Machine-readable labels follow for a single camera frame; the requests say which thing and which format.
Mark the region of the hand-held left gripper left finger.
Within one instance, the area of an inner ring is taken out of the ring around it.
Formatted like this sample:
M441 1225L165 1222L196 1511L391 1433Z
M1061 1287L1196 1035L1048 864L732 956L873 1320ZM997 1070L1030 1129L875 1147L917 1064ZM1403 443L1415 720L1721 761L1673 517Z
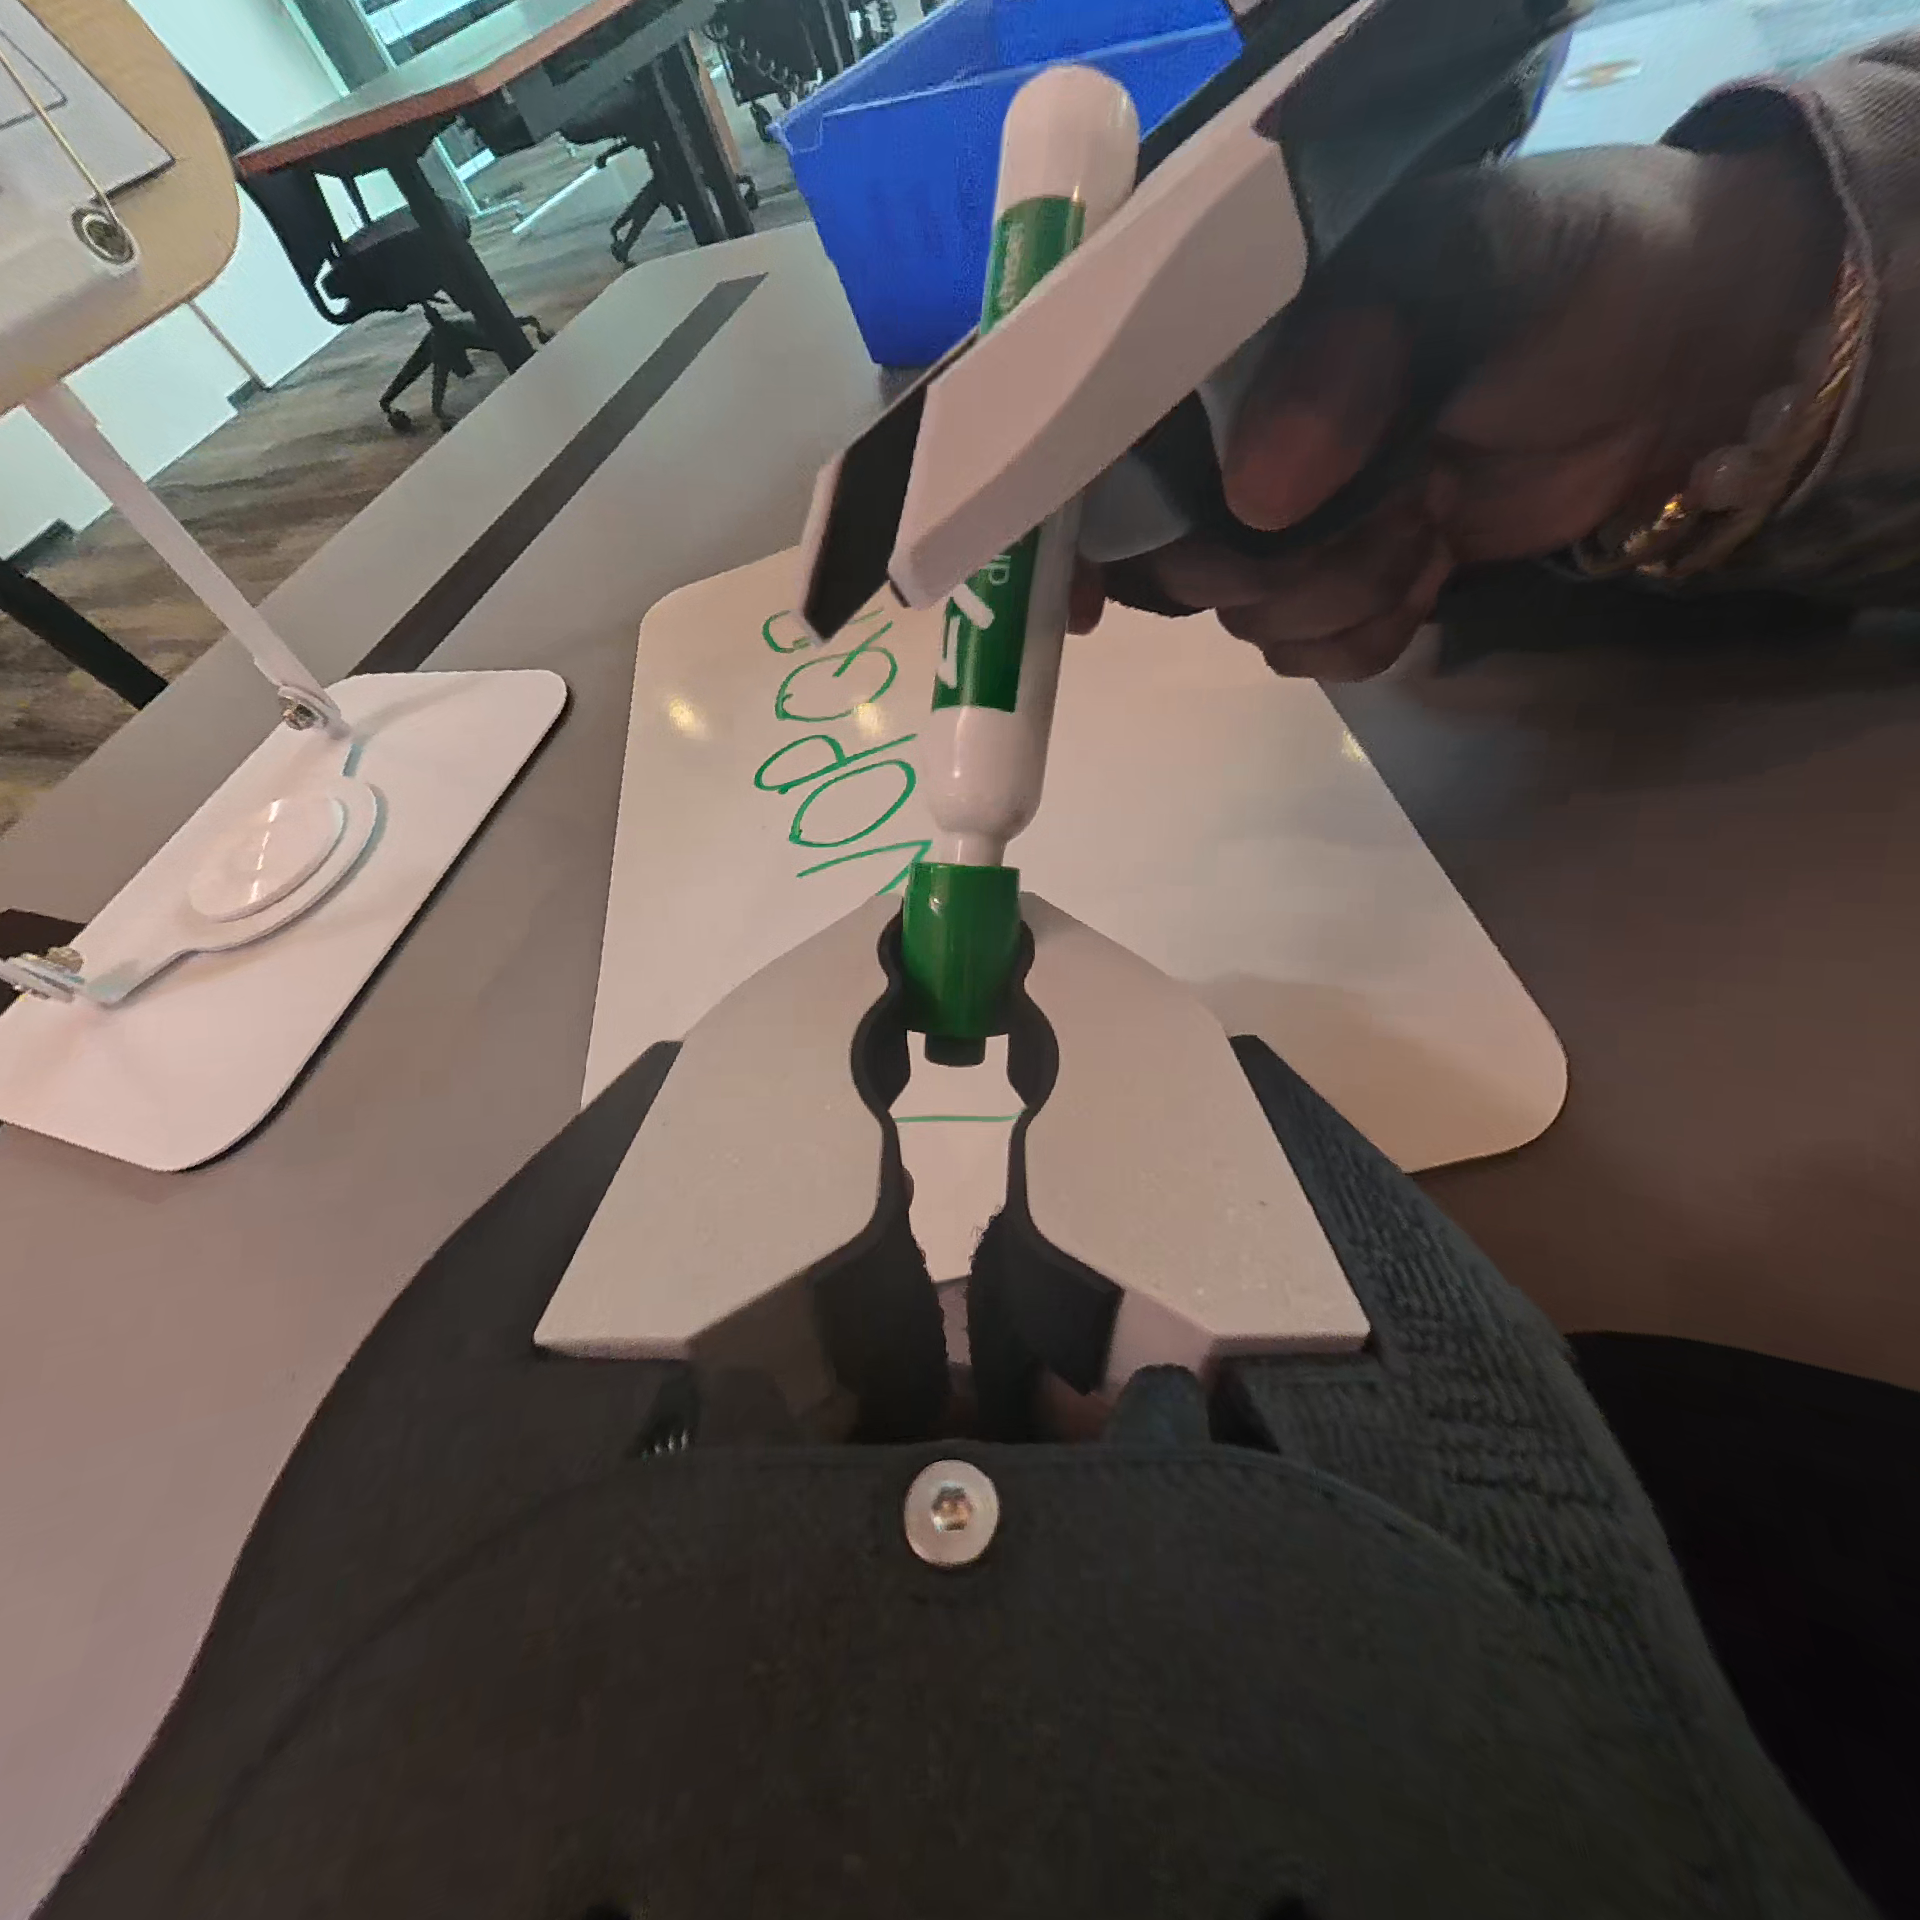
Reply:
M542 1313L542 1351L765 1380L811 1430L940 1430L940 1292L910 1222L899 912L853 909L684 1038Z

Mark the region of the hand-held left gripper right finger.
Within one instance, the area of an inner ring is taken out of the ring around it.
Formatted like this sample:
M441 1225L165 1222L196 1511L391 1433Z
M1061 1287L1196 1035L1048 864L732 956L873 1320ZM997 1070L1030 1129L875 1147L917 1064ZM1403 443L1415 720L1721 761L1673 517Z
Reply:
M1039 1380L1115 1403L1142 1368L1351 1355L1366 1316L1208 1005L1071 917L1023 919L1006 1003L1022 1100L967 1283L982 1421Z

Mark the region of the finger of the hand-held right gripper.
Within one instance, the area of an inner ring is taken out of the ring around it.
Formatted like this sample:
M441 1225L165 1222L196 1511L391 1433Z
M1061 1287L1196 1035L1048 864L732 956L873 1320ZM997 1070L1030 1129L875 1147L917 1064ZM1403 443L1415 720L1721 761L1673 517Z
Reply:
M1223 111L931 387L911 559L942 600L1056 513L1304 285L1279 144Z
M803 534L803 621L813 639L840 632L879 597L928 608L911 559L936 473L931 387L911 387L820 468Z

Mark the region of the green whiteboard marker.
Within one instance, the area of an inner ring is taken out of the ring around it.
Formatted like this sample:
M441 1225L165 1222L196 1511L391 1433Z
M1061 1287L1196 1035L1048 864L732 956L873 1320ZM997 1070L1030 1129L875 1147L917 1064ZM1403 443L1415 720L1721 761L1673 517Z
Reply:
M1136 105L1093 65L1041 70L1000 126L979 335L990 337L1134 191ZM1080 500L975 568L944 608L918 734L936 881L1019 895L1011 852L1047 776Z

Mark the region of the blue plastic bin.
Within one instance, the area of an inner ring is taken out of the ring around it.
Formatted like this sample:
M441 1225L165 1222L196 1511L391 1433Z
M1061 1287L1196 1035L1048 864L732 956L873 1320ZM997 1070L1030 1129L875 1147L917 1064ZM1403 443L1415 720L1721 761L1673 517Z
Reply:
M1148 136L1239 47L1217 3L950 3L788 111L775 132L871 361L924 367L974 327L1022 85L1088 63Z

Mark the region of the green marker cap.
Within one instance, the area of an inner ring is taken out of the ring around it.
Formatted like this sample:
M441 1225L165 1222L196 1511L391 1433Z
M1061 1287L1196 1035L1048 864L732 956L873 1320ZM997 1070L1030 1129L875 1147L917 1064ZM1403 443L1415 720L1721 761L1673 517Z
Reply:
M979 1068L1003 1031L1023 942L1022 873L921 860L899 913L902 1025L942 1068Z

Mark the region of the white whiteboard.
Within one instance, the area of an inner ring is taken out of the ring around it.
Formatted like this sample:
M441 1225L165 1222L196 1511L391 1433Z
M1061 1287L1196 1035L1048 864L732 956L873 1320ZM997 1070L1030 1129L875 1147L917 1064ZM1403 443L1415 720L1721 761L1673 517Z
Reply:
M936 614L795 620L795 549L640 624L582 1100L928 848ZM1357 737L1211 620L1067 639L1029 888L1259 1035L1403 1171L1552 1126L1568 1059Z

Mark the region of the person's right hand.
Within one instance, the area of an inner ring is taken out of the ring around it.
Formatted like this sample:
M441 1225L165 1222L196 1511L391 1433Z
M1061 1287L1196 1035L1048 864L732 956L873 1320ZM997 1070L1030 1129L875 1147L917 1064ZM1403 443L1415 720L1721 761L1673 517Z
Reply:
M1285 531L1366 468L1421 383L1424 457L1341 534L1247 559L1191 534L1112 581L1214 613L1279 676L1365 680L1452 573L1654 513L1788 383L1832 304L1841 217L1788 141L1568 150L1385 200L1285 318L1232 409L1232 513Z

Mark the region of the white table sign stand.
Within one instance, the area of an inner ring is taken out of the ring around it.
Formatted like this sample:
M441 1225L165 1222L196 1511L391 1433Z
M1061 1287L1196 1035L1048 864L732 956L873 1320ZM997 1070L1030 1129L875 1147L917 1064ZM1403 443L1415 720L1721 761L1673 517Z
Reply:
M238 191L131 5L5 5L5 412L85 470L220 620L277 717L61 945L5 959L3 1118L156 1172L294 1085L569 701L550 670L324 683L65 379L229 264Z

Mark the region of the black office chair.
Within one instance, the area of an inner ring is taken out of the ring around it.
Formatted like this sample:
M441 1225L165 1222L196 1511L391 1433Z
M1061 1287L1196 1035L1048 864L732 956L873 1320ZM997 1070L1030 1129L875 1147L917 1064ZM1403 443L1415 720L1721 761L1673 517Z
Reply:
M425 321L423 337L377 397L377 407L393 432L411 433L415 421L399 409L399 396L430 375L430 413L441 429L449 429L448 382L468 377L478 352L504 356L504 349L479 329L470 302L455 288L438 243L420 229L417 217L409 207L371 217L358 173L337 160L337 150L326 153L326 173L340 177L361 217L355 230L337 227L320 176L309 168L283 167L260 176L236 172L236 180L273 230L309 302L326 324L348 329L375 312L417 311Z

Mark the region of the wooden office desk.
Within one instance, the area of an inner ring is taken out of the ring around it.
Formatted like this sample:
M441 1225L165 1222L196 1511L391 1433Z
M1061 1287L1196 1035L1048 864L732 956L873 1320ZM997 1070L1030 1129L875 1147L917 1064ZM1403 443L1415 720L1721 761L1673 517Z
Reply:
M598 111L663 105L667 180L699 246L749 235L751 211L692 76L689 36L713 3L507 5L423 54L245 148L245 180L286 168L414 177L444 127L465 121L493 153L521 153Z

